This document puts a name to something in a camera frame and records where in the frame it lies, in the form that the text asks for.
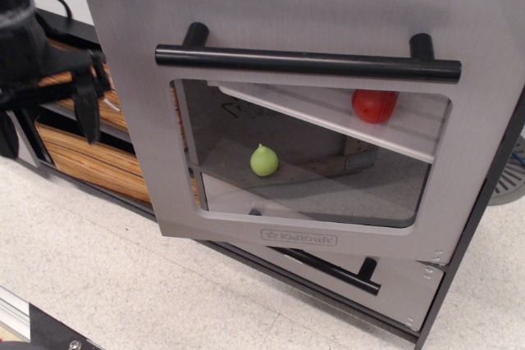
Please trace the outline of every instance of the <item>black frame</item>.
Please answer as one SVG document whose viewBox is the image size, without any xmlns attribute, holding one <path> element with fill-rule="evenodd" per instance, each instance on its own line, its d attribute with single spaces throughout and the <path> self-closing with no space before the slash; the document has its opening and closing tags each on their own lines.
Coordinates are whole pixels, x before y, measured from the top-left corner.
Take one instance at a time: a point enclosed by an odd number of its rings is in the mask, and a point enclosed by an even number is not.
<svg viewBox="0 0 525 350">
<path fill-rule="evenodd" d="M 64 26 L 66 26 L 65 21 L 65 17 L 58 15 L 52 15 L 52 17 L 48 19 L 49 24 L 57 30 L 60 30 L 61 27 L 63 28 Z M 94 48 L 100 48 L 95 29 L 92 25 L 82 23 L 75 24 L 75 22 L 74 25 L 75 28 L 73 30 L 68 30 L 68 33 L 60 35 L 62 42 L 75 45 L 75 41 L 80 40 L 85 45 L 92 45 L 94 46 Z M 151 210 L 151 208 L 143 206 L 142 204 L 133 202 L 127 198 L 123 198 L 106 190 L 97 188 L 93 185 L 86 184 L 79 180 L 75 180 L 69 175 L 64 175 L 56 169 L 54 169 L 54 167 L 50 165 L 48 161 L 45 160 L 45 149 L 44 152 L 42 152 L 42 144 L 41 142 L 38 143 L 39 137 L 37 134 L 34 134 L 36 133 L 34 127 L 31 128 L 31 125 L 28 125 L 28 123 L 30 123 L 30 118 L 28 116 L 22 116 L 21 113 L 17 114 L 17 118 L 22 124 L 24 131 L 26 133 L 32 134 L 28 135 L 28 139 L 30 141 L 34 141 L 33 148 L 37 152 L 40 161 L 45 165 L 44 170 L 33 170 L 37 172 L 45 172 L 47 170 L 52 171 L 53 173 L 59 174 L 62 178 L 82 185 L 82 189 L 88 193 L 92 193 L 93 190 L 97 189 L 103 192 L 105 196 L 111 199 L 113 202 L 116 202 L 124 207 L 129 208 L 132 211 L 135 211 L 136 213 L 139 213 L 140 215 L 146 217 L 147 219 L 156 221 L 153 214 L 153 210 Z M 481 222 L 483 213 L 486 210 L 488 202 L 491 199 L 491 195 L 500 178 L 500 174 L 503 172 L 503 169 L 514 149 L 514 145 L 516 144 L 516 141 L 518 140 L 518 137 L 521 131 L 523 130 L 524 126 L 525 88 L 523 89 L 520 98 L 516 104 L 516 107 L 514 108 L 513 115 L 511 116 L 509 124 L 507 126 L 507 130 L 505 131 L 501 139 L 500 146 L 498 147 L 498 150 L 494 156 L 491 167 L 486 175 L 485 182 L 480 190 L 480 193 L 478 194 L 477 200 L 474 206 L 472 207 L 467 224 L 464 227 L 463 233 L 459 239 L 458 245 L 456 247 L 456 250 L 454 251 L 454 255 L 452 256 L 450 263 L 446 266 L 437 266 L 433 263 L 422 261 L 422 264 L 435 266 L 436 268 L 442 270 L 444 272 L 444 275 L 441 284 L 436 291 L 436 295 L 434 297 L 434 300 L 432 301 L 430 309 L 427 313 L 427 317 L 423 322 L 422 328 L 418 332 L 414 332 L 410 328 L 400 324 L 397 321 L 385 317 L 373 310 L 367 309 L 366 307 L 363 307 L 347 298 L 343 298 L 330 290 L 324 289 L 323 287 L 313 282 L 310 282 L 304 278 L 301 278 L 300 276 L 292 274 L 278 266 L 271 264 L 268 261 L 264 261 L 260 257 L 254 256 L 253 254 L 239 249 L 233 245 L 230 245 L 228 243 L 213 243 L 207 241 L 200 241 L 200 243 L 214 250 L 217 250 L 218 252 L 221 252 L 229 257 L 232 257 L 237 261 L 241 261 L 244 264 L 247 264 L 263 273 L 277 278 L 284 283 L 290 284 L 295 288 L 299 289 L 300 291 L 308 293 L 314 296 L 315 298 L 322 300 L 323 302 L 327 302 L 332 305 L 337 305 L 338 308 L 341 308 L 342 306 L 344 311 L 347 311 L 348 313 L 353 315 L 358 315 L 359 319 L 365 320 L 368 323 L 378 326 L 384 330 L 391 332 L 392 334 L 395 334 L 403 339 L 408 340 L 411 343 L 414 343 L 415 349 L 420 350 L 422 349 L 423 344 L 425 343 L 427 336 L 430 333 L 432 325 L 436 320 L 439 310 L 441 309 L 441 305 L 443 304 L 446 294 L 448 293 L 450 286 L 454 280 L 454 277 L 458 271 L 459 265 L 463 260 L 465 252 L 468 249 L 468 245 L 472 241 L 473 235 L 475 234 L 476 229 Z"/>
</svg>

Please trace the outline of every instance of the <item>toy fruit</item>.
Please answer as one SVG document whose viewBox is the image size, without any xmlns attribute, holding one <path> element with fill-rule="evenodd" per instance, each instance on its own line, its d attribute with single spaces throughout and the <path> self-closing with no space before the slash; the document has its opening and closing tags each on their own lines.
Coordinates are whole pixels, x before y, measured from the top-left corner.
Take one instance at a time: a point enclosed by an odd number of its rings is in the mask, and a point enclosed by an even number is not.
<svg viewBox="0 0 525 350">
<path fill-rule="evenodd" d="M 268 176 L 276 172 L 277 167 L 279 167 L 279 158 L 269 147 L 260 143 L 259 148 L 255 149 L 252 154 L 249 165 L 255 174 Z"/>
<path fill-rule="evenodd" d="M 392 116 L 397 96 L 397 92 L 357 89 L 352 97 L 352 107 L 365 122 L 383 123 Z"/>
</svg>

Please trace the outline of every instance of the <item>kidkraft logo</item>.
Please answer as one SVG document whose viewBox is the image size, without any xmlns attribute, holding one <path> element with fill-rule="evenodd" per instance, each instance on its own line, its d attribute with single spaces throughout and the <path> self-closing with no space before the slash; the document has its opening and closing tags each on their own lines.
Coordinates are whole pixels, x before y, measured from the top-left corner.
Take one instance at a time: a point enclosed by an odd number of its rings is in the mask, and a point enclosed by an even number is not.
<svg viewBox="0 0 525 350">
<path fill-rule="evenodd" d="M 293 233 L 291 231 L 261 230 L 261 238 L 265 241 L 306 243 L 308 245 L 335 246 L 335 235 Z"/>
</svg>

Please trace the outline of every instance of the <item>black bar handle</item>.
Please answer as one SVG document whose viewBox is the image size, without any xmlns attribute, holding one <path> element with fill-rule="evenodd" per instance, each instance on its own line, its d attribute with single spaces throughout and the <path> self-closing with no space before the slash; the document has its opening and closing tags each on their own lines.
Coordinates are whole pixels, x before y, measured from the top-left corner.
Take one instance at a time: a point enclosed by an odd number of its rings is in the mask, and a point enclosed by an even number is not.
<svg viewBox="0 0 525 350">
<path fill-rule="evenodd" d="M 461 76 L 460 61 L 434 59 L 434 48 L 428 34 L 416 34 L 410 39 L 411 57 L 373 57 L 204 47 L 208 33 L 205 24 L 192 23 L 182 45 L 157 45 L 157 64 L 447 84 L 457 84 Z"/>
<path fill-rule="evenodd" d="M 379 290 L 381 289 L 380 284 L 371 281 L 372 275 L 377 266 L 377 262 L 373 258 L 365 258 L 359 273 L 355 274 L 349 270 L 341 268 L 340 266 L 336 266 L 331 262 L 322 260 L 321 258 L 315 257 L 310 253 L 306 253 L 303 250 L 274 247 L 270 247 L 270 249 L 280 252 L 288 257 L 292 257 L 307 266 L 311 266 L 312 268 L 320 270 L 321 272 L 324 272 L 325 274 L 333 276 L 339 280 L 343 280 L 344 282 L 357 287 L 358 289 L 366 291 L 371 295 L 377 296 L 379 294 Z"/>
</svg>

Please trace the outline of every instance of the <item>oven window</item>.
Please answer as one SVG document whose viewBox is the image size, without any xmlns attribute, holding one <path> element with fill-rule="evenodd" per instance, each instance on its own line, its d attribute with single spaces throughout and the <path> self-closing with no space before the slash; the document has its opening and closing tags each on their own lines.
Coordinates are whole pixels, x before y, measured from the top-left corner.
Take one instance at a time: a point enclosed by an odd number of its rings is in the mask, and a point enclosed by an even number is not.
<svg viewBox="0 0 525 350">
<path fill-rule="evenodd" d="M 203 209 L 397 228 L 416 219 L 451 107 L 440 95 L 385 93 L 378 116 L 363 102 L 373 91 L 173 87 Z"/>
</svg>

